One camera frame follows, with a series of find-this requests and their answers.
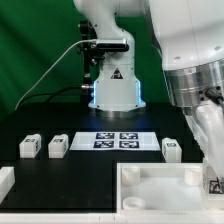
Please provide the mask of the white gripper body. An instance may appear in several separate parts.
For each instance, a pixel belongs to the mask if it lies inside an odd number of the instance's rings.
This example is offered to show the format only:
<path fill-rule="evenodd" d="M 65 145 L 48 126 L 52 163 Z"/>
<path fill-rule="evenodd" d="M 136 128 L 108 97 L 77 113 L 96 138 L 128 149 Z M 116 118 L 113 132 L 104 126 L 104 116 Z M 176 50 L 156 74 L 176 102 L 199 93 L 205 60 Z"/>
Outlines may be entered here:
<path fill-rule="evenodd" d="M 219 179 L 224 179 L 224 112 L 212 101 L 185 116 L 194 139 Z"/>

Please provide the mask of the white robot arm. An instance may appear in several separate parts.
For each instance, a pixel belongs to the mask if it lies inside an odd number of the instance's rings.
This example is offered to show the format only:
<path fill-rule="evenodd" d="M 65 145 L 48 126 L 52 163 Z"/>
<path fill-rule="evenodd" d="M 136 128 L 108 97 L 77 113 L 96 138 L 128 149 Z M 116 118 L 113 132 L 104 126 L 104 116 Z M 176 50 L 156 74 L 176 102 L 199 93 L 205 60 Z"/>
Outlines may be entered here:
<path fill-rule="evenodd" d="M 143 15 L 162 58 L 169 99 L 182 109 L 196 141 L 224 181 L 224 0 L 73 0 L 96 32 L 99 77 L 89 107 L 106 114 L 143 108 L 135 76 L 135 41 L 115 18 Z"/>

